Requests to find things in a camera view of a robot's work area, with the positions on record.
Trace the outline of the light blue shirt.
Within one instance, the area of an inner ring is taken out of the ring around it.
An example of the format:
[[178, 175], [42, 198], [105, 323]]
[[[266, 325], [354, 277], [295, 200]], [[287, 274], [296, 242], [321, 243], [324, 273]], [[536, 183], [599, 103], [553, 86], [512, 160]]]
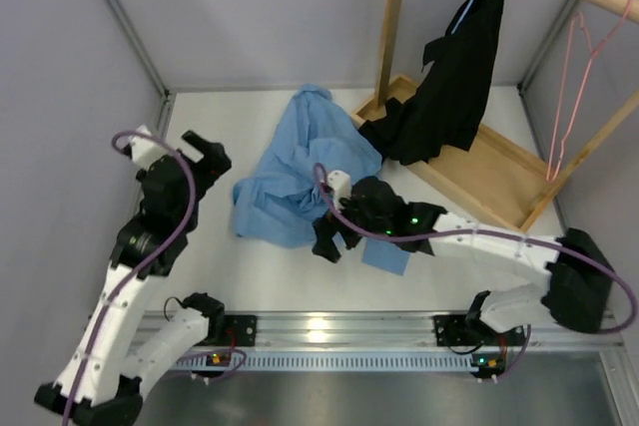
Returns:
[[314, 180], [316, 163], [357, 182], [380, 172], [382, 156], [329, 90], [304, 84], [290, 99], [254, 172], [233, 187], [234, 233], [284, 248], [312, 245], [313, 221], [327, 212]]

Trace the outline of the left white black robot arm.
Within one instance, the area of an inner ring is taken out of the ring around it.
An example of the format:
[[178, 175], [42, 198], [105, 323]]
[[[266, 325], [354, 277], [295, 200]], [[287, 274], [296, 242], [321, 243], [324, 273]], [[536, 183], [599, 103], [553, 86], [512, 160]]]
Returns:
[[226, 332], [225, 307], [205, 293], [180, 309], [136, 352], [130, 350], [149, 301], [166, 281], [198, 225], [199, 202], [232, 166], [220, 143], [193, 131], [182, 140], [197, 161], [146, 127], [114, 136], [112, 146], [136, 167], [142, 189], [137, 212], [117, 233], [98, 303], [71, 359], [34, 401], [64, 425], [132, 425], [145, 399], [192, 347]]

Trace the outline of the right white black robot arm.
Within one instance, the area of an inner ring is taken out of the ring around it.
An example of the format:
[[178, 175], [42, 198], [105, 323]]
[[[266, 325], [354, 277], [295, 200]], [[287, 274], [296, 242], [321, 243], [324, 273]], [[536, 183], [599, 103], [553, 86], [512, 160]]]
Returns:
[[518, 326], [553, 320], [579, 333], [602, 330], [612, 288], [612, 267], [589, 233], [570, 228], [561, 236], [524, 236], [464, 218], [423, 202], [407, 202], [377, 177], [352, 183], [342, 171], [318, 182], [329, 210], [313, 223], [313, 253], [337, 262], [339, 236], [346, 248], [364, 240], [368, 261], [391, 266], [408, 256], [468, 260], [523, 279], [508, 290], [475, 294], [464, 318], [467, 336], [489, 342]]

